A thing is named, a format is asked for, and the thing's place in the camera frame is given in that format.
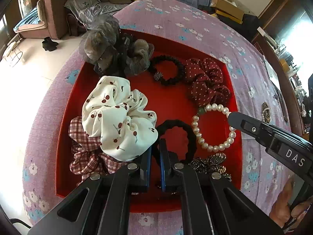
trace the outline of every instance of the black scrunchie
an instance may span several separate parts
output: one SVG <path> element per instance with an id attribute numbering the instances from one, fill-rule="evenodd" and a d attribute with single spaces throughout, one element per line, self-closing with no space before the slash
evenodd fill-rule
<path id="1" fill-rule="evenodd" d="M 173 62 L 177 67 L 178 67 L 178 74 L 176 77 L 174 78 L 169 78 L 168 80 L 165 80 L 163 78 L 163 73 L 159 72 L 154 65 L 163 62 L 163 61 L 170 61 Z M 173 58 L 171 56 L 157 56 L 154 57 L 151 61 L 150 61 L 150 66 L 148 68 L 148 71 L 151 72 L 153 74 L 153 77 L 156 81 L 161 81 L 162 85 L 168 86 L 168 85 L 175 85 L 176 83 L 178 83 L 179 81 L 182 81 L 184 76 L 185 76 L 185 70 L 184 70 L 184 65 L 178 61 L 176 58 Z"/>
<path id="2" fill-rule="evenodd" d="M 190 125 L 184 123 L 181 120 L 166 120 L 163 124 L 156 127 L 158 131 L 158 138 L 156 142 L 152 145 L 152 155 L 156 159 L 157 164 L 160 166 L 160 152 L 157 146 L 160 143 L 160 137 L 165 134 L 167 129 L 172 129 L 173 127 L 181 127 L 185 132 L 187 132 L 187 139 L 188 139 L 188 151 L 186 153 L 185 160 L 182 160 L 181 163 L 188 164 L 192 161 L 193 156 L 197 150 L 197 137 L 192 131 Z"/>

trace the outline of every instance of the cherry print scrunchie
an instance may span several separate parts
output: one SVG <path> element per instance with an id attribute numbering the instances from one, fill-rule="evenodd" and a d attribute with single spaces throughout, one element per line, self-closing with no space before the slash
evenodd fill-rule
<path id="1" fill-rule="evenodd" d="M 185 63 L 186 82 L 193 100 L 202 107 L 209 103 L 226 105 L 231 97 L 229 89 L 223 85 L 223 73 L 214 59 L 189 59 Z"/>
<path id="2" fill-rule="evenodd" d="M 103 76 L 83 105 L 83 128 L 89 137 L 100 136 L 104 153 L 131 161 L 157 140 L 157 115 L 143 110 L 147 103 L 139 90 L 130 91 L 127 79 Z"/>

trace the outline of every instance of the screw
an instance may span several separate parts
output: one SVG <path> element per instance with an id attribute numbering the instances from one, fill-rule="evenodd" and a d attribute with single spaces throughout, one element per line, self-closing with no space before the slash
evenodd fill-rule
<path id="1" fill-rule="evenodd" d="M 93 173 L 90 175 L 90 179 L 91 180 L 98 180 L 100 178 L 100 174 L 99 173 Z"/>
<path id="2" fill-rule="evenodd" d="M 182 169 L 182 168 L 184 168 L 184 164 L 182 164 L 182 163 L 175 163 L 174 164 L 174 168 L 175 169 Z"/>
<path id="3" fill-rule="evenodd" d="M 127 165 L 127 168 L 128 168 L 128 169 L 137 169 L 137 167 L 138 167 L 138 166 L 137 166 L 137 164 L 135 164 L 135 163 L 131 163 L 131 164 L 128 164 L 128 165 Z"/>
<path id="4" fill-rule="evenodd" d="M 222 177 L 222 175 L 218 172 L 213 172 L 212 173 L 212 178 L 213 179 L 220 179 Z"/>

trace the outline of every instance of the red tray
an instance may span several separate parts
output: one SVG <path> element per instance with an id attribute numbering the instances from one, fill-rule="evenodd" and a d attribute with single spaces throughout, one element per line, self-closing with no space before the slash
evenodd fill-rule
<path id="1" fill-rule="evenodd" d="M 153 43 L 155 46 L 153 56 L 163 54 L 171 55 L 182 62 L 190 58 L 204 59 L 208 57 L 207 54 L 201 51 L 172 40 L 132 30 L 123 31 L 133 34 L 137 38 L 145 39 L 149 43 Z M 234 93 L 225 64 L 217 59 L 216 63 L 223 72 L 224 84 Z M 170 62 L 163 62 L 157 67 L 163 72 L 165 78 L 176 75 L 177 68 Z M 56 195 L 60 197 L 67 196 L 76 187 L 76 184 L 81 181 L 81 176 L 74 175 L 69 170 L 69 164 L 73 161 L 73 155 L 70 151 L 71 139 L 68 136 L 68 127 L 73 118 L 81 116 L 83 103 L 96 86 L 98 80 L 98 75 L 93 71 L 93 65 L 85 63 L 68 99 L 57 148 L 55 183 Z M 157 113 L 157 125 L 162 124 L 167 119 L 180 119 L 187 124 L 191 124 L 192 117 L 197 113 L 197 107 L 195 103 L 187 97 L 187 85 L 179 83 L 175 86 L 162 86 L 160 82 L 156 82 L 153 79 L 149 72 L 141 73 L 138 76 L 131 77 L 129 80 L 131 89 L 137 88 L 147 96 L 148 105 L 145 109 L 154 110 Z M 164 103 L 165 101 L 169 108 L 164 109 L 164 104 L 160 103 Z M 229 101 L 228 108 L 230 111 L 237 111 L 234 94 Z M 229 134 L 229 125 L 226 116 L 221 112 L 208 112 L 201 116 L 199 128 L 206 142 L 210 145 L 223 143 Z M 166 138 L 167 149 L 176 152 L 179 159 L 184 159 L 188 144 L 186 132 L 180 128 L 173 128 L 168 130 L 164 136 Z M 242 143 L 240 132 L 237 133 L 235 142 L 230 148 L 227 148 L 224 153 L 227 155 L 227 159 L 223 165 L 226 166 L 227 172 L 232 175 L 232 183 L 236 188 L 240 189 L 242 172 Z M 201 146 L 198 145 L 195 156 L 206 158 L 208 152 L 201 149 Z M 160 168 L 154 158 L 152 159 L 151 165 L 150 189 L 148 193 L 132 195 L 130 211 L 164 212 L 181 209 L 178 195 L 162 193 L 162 191 L 155 186 L 155 184 L 160 181 Z"/>

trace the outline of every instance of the white floor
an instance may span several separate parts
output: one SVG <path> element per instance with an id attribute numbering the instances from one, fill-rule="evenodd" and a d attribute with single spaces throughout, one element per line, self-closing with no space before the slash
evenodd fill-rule
<path id="1" fill-rule="evenodd" d="M 14 66 L 0 62 L 0 204 L 9 218 L 30 225 L 22 198 L 22 167 L 27 139 L 40 103 L 52 81 L 79 45 L 80 37 L 64 37 L 52 52 L 42 48 L 42 39 L 24 39 L 23 52 Z M 24 235 L 28 229 L 16 228 Z"/>

